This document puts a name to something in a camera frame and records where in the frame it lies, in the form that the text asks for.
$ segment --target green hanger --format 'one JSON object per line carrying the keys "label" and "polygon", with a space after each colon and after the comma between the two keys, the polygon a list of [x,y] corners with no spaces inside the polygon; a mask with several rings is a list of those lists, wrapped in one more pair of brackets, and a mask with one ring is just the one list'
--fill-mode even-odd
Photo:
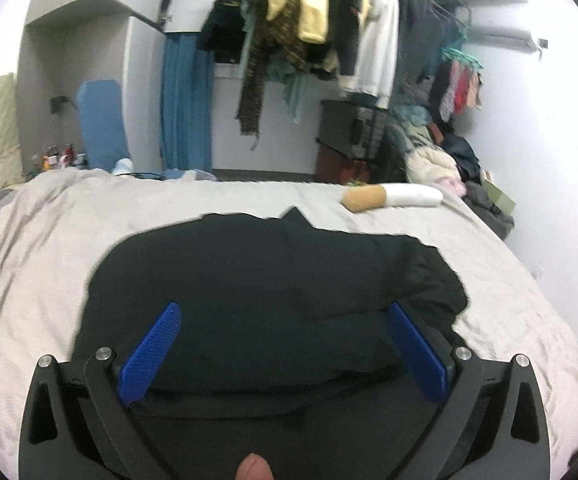
{"label": "green hanger", "polygon": [[450,46],[447,46],[442,50],[442,58],[454,59],[464,65],[469,66],[473,70],[482,70],[484,68],[475,57],[470,56],[469,54],[465,54],[463,51],[458,50],[457,48],[452,48]]}

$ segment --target bottle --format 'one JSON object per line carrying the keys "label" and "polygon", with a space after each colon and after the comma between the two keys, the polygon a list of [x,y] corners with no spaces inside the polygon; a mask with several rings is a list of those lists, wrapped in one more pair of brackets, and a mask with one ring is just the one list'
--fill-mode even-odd
{"label": "bottle", "polygon": [[59,168],[60,157],[58,156],[58,147],[57,146],[49,146],[47,150],[49,156],[49,166],[52,170],[57,170]]}
{"label": "bottle", "polygon": [[49,150],[42,154],[42,170],[49,171],[51,169],[51,165],[49,164]]}
{"label": "bottle", "polygon": [[64,165],[66,168],[73,166],[73,163],[76,160],[76,153],[73,151],[73,144],[67,144],[66,149],[64,150]]}

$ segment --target black jacket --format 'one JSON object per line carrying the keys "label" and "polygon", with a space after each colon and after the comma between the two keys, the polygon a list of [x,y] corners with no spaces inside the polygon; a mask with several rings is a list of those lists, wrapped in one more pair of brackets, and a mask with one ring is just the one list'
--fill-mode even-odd
{"label": "black jacket", "polygon": [[464,182],[480,183],[480,161],[467,139],[446,133],[440,147],[454,158]]}
{"label": "black jacket", "polygon": [[198,35],[197,47],[201,50],[229,52],[236,57],[242,51],[246,34],[240,14],[242,0],[216,0]]}
{"label": "black jacket", "polygon": [[340,75],[354,74],[360,41],[359,8],[359,0],[329,0],[326,42],[309,45],[307,59],[310,62],[322,63],[333,47],[338,53]]}
{"label": "black jacket", "polygon": [[422,69],[440,47],[444,26],[433,0],[399,0],[398,62],[393,78],[391,106],[400,102],[406,88],[415,86]]}
{"label": "black jacket", "polygon": [[467,306],[456,274],[416,238],[314,229],[292,210],[137,234],[113,248],[88,288],[73,358],[123,350],[175,301],[182,329],[152,387],[169,392],[320,384],[398,362],[385,310],[406,299],[454,343]]}

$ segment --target cylindrical pillow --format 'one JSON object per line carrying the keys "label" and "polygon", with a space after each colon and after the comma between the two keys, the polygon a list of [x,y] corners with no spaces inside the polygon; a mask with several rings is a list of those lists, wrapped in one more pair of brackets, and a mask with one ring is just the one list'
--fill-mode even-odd
{"label": "cylindrical pillow", "polygon": [[353,213],[384,206],[435,207],[442,203],[442,192],[419,184],[378,184],[350,187],[344,192],[342,205]]}

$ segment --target chair backrest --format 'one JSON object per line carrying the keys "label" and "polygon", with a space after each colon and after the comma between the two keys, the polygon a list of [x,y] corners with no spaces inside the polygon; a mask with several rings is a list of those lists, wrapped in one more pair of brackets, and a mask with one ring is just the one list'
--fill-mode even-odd
{"label": "chair backrest", "polygon": [[122,122],[122,91],[112,79],[85,81],[76,95],[78,121],[90,168],[113,171],[131,158]]}

